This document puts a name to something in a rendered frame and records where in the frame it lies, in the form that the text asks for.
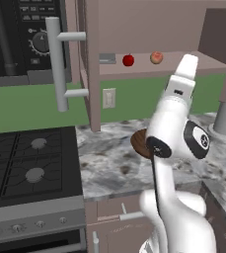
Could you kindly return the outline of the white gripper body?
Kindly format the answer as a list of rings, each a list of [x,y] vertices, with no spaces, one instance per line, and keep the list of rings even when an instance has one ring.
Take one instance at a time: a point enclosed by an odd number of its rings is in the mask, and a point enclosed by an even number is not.
[[[192,54],[185,54],[180,61],[174,75],[177,77],[193,80],[198,66],[198,57]]]

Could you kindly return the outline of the orange peach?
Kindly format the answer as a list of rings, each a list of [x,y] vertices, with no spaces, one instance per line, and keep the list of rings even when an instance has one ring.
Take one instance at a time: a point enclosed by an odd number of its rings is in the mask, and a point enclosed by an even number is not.
[[[153,64],[160,64],[163,61],[163,53],[160,51],[153,51],[150,55],[150,61]]]

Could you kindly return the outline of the red apple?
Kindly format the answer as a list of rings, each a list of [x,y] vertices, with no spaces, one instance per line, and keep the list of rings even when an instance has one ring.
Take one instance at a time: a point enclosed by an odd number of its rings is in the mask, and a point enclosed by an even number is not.
[[[132,54],[126,54],[122,59],[124,66],[132,66],[134,64],[134,57]]]

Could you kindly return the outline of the brown wooden bowl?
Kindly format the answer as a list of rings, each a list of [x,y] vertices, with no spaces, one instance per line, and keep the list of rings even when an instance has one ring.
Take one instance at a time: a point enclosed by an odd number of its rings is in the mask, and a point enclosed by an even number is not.
[[[146,159],[152,159],[152,153],[146,146],[145,142],[146,129],[136,131],[130,138],[130,143],[133,149],[142,157]]]

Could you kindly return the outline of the grey flat box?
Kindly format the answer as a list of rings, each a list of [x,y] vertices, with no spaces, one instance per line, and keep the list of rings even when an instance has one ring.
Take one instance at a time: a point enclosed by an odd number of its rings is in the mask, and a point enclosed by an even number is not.
[[[100,64],[116,64],[114,53],[101,53],[99,60]]]

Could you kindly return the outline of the taupe drawer front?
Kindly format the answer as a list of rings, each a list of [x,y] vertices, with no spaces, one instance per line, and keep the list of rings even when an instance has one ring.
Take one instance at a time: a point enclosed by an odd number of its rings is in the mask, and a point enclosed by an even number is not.
[[[145,216],[130,220],[120,220],[119,215],[122,214],[121,204],[125,205],[127,212],[140,211],[138,195],[99,201],[97,202],[97,223],[121,221],[126,223],[136,222],[137,224],[149,224]]]

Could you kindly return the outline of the black microwave oven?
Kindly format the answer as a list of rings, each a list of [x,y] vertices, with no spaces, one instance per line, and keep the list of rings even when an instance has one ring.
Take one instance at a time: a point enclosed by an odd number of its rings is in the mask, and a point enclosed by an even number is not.
[[[0,87],[53,82],[46,17],[58,17],[66,28],[64,0],[0,0],[8,42],[17,74],[8,76],[0,46]]]

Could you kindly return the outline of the taupe base cupboard run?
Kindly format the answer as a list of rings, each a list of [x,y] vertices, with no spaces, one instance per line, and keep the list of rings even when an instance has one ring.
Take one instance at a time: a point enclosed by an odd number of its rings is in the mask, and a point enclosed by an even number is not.
[[[204,183],[199,192],[206,203],[206,218],[214,229],[217,253],[226,253],[226,212]]]

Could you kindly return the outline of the taupe base cupboard door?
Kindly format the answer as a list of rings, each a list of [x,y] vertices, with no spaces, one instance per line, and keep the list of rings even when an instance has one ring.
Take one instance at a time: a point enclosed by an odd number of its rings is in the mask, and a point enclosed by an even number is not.
[[[153,228],[150,224],[121,221],[89,224],[87,239],[89,253],[94,253],[93,231],[100,239],[100,253],[139,253],[141,245],[149,238]]]

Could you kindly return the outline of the black gas stove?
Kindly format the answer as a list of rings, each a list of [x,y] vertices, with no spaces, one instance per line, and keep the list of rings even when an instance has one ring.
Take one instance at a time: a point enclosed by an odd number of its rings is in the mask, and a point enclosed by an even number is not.
[[[73,126],[0,133],[0,253],[87,253]]]

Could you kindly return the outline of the taupe wall cabinet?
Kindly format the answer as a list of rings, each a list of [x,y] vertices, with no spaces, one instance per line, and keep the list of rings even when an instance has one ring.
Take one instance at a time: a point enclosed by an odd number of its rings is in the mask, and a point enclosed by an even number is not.
[[[224,73],[226,64],[198,50],[207,9],[226,8],[226,0],[99,0],[99,49],[114,53],[116,64],[102,64],[103,80],[165,76],[182,57],[199,58],[199,75]],[[153,64],[153,51],[163,61]],[[132,54],[134,64],[122,59]]]

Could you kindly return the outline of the white wall outlet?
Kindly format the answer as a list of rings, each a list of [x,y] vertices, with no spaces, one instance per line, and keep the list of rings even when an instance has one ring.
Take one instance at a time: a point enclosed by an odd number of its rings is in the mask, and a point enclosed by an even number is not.
[[[103,90],[103,108],[112,109],[115,107],[115,88]]]

